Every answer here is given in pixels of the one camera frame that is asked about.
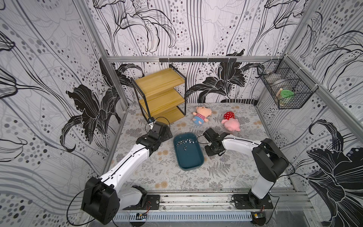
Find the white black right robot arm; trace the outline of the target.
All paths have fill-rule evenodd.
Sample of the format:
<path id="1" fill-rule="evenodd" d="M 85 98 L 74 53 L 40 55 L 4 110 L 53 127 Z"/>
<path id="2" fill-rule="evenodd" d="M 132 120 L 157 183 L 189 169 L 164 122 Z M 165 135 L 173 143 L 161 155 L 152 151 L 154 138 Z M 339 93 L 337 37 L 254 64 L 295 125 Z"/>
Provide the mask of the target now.
<path id="1" fill-rule="evenodd" d="M 253 157 L 259 176 L 249 191 L 249 197 L 256 201 L 265 199 L 277 179 L 289 166 L 289 161 L 273 140 L 251 141 L 223 132 L 218 134 L 212 128 L 203 136 L 208 141 L 205 150 L 208 156 L 222 156 L 227 150 L 237 151 Z"/>

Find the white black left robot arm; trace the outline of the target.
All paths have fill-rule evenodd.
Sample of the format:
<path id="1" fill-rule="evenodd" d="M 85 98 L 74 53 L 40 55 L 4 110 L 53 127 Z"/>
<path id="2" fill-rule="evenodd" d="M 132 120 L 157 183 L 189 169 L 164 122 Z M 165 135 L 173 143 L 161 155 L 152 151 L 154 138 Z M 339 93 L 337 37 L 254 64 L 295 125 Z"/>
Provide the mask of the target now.
<path id="1" fill-rule="evenodd" d="M 150 130 L 140 136 L 130 152 L 112 169 L 99 178 L 90 178 L 85 185 L 81 209 L 95 220 L 106 225 L 118 210 L 150 209 L 147 191 L 141 186 L 122 190 L 123 184 L 134 171 L 147 160 L 160 145 L 173 137 L 170 125 L 157 120 L 150 122 Z"/>

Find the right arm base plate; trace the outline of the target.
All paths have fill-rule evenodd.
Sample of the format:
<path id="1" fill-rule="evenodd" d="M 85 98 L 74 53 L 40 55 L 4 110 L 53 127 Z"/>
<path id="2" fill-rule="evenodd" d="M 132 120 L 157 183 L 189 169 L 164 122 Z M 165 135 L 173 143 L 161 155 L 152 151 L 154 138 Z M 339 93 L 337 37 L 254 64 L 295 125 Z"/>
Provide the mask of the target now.
<path id="1" fill-rule="evenodd" d="M 259 199 L 253 194 L 234 194 L 232 195 L 231 200 L 238 210 L 268 210 L 274 208 L 269 195 L 266 195 L 263 199 Z"/>

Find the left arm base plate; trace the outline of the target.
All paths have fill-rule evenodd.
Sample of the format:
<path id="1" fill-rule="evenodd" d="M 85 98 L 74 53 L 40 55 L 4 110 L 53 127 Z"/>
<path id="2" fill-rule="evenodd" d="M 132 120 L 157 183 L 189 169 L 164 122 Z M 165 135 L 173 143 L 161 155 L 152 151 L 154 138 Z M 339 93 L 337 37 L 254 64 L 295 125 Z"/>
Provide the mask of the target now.
<path id="1" fill-rule="evenodd" d="M 156 211 L 159 210 L 160 195 L 159 194 L 148 194 L 143 196 L 141 201 L 137 205 L 129 206 L 124 208 L 125 211 Z"/>

